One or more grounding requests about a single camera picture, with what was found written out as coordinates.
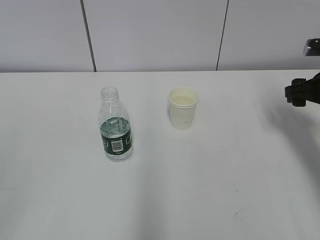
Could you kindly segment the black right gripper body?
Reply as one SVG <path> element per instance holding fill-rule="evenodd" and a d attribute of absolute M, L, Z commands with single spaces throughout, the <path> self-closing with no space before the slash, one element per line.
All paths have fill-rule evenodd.
<path fill-rule="evenodd" d="M 284 96 L 294 107 L 305 107 L 307 102 L 320 104 L 320 73 L 313 78 L 295 78 L 284 88 Z"/>

